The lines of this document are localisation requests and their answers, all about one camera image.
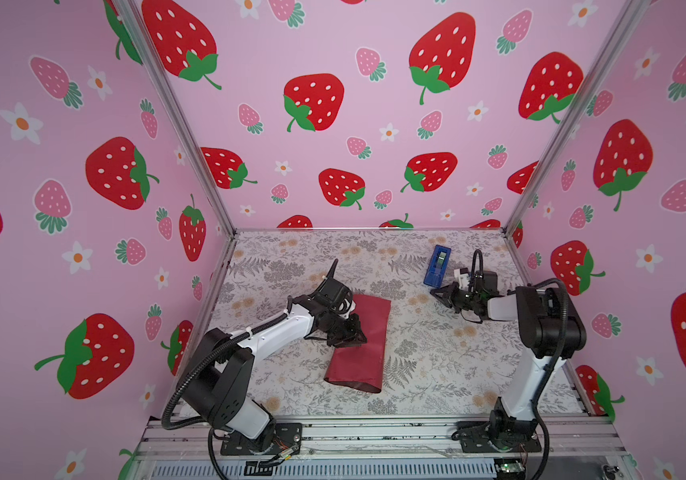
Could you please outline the maroon wrapping paper sheet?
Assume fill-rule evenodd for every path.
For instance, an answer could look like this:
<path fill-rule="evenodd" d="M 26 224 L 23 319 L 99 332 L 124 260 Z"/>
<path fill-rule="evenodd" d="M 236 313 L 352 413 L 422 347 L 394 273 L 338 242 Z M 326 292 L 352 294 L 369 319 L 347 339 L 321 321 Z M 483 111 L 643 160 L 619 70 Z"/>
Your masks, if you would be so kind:
<path fill-rule="evenodd" d="M 336 348 L 324 380 L 332 385 L 379 394 L 383 388 L 391 301 L 363 294 L 356 294 L 353 300 L 353 313 L 358 315 L 366 342 Z"/>

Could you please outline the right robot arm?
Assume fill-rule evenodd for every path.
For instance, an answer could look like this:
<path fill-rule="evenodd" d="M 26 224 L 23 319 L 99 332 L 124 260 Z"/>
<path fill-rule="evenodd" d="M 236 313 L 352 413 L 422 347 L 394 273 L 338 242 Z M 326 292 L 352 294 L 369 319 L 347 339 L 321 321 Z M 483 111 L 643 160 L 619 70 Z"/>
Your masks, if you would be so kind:
<path fill-rule="evenodd" d="M 434 288 L 432 297 L 457 314 L 472 311 L 478 322 L 514 322 L 523 345 L 511 383 L 499 395 L 485 422 L 460 422 L 452 438 L 464 448 L 508 451 L 535 442 L 544 426 L 541 397 L 552 376 L 587 341 L 585 327 L 572 304 L 566 284 L 552 278 L 518 286 L 502 295 L 475 272 L 463 289 L 455 281 Z"/>

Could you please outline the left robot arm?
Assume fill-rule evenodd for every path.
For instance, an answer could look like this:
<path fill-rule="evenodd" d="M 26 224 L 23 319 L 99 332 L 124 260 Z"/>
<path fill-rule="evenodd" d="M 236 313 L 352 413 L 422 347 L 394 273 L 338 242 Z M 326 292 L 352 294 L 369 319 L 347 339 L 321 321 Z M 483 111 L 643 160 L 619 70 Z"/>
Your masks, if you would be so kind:
<path fill-rule="evenodd" d="M 205 423 L 231 431 L 265 451 L 276 438 L 276 420 L 248 398 L 254 367 L 297 340 L 320 340 L 333 348 L 367 343 L 354 294 L 343 283 L 326 277 L 310 294 L 288 297 L 283 310 L 256 326 L 226 333 L 208 331 L 182 374 L 169 406 L 184 401 L 193 417 L 164 425 L 173 430 Z"/>

